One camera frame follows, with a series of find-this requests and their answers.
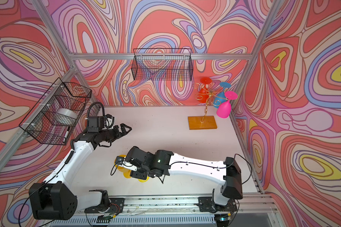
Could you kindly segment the magenta wine glass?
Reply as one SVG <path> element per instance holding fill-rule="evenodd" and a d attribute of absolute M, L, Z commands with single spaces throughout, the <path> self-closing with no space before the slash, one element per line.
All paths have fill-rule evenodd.
<path fill-rule="evenodd" d="M 227 91 L 224 93 L 225 101 L 219 105 L 217 110 L 217 116 L 220 118 L 227 118 L 232 110 L 230 101 L 236 100 L 238 95 L 233 91 Z"/>

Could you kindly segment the blue wine glass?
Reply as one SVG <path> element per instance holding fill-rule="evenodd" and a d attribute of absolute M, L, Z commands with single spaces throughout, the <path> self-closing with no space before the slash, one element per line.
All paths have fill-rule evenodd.
<path fill-rule="evenodd" d="M 219 86 L 222 88 L 222 91 L 214 95 L 213 106 L 215 108 L 219 108 L 221 104 L 227 101 L 225 90 L 231 88 L 231 84 L 227 82 L 220 82 Z"/>

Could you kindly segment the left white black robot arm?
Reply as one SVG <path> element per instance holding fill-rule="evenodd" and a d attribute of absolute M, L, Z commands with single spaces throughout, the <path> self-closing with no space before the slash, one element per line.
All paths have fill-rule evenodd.
<path fill-rule="evenodd" d="M 30 203 L 33 217 L 36 220 L 69 220 L 76 211 L 95 207 L 100 211 L 110 208 L 106 190 L 93 190 L 81 196 L 71 191 L 75 175 L 93 151 L 107 142 L 108 147 L 116 140 L 126 136 L 132 128 L 126 124 L 115 125 L 115 117 L 103 113 L 91 116 L 92 107 L 101 102 L 92 103 L 86 113 L 87 125 L 82 133 L 71 140 L 71 149 L 59 166 L 41 183 L 33 184 L 25 202 Z"/>

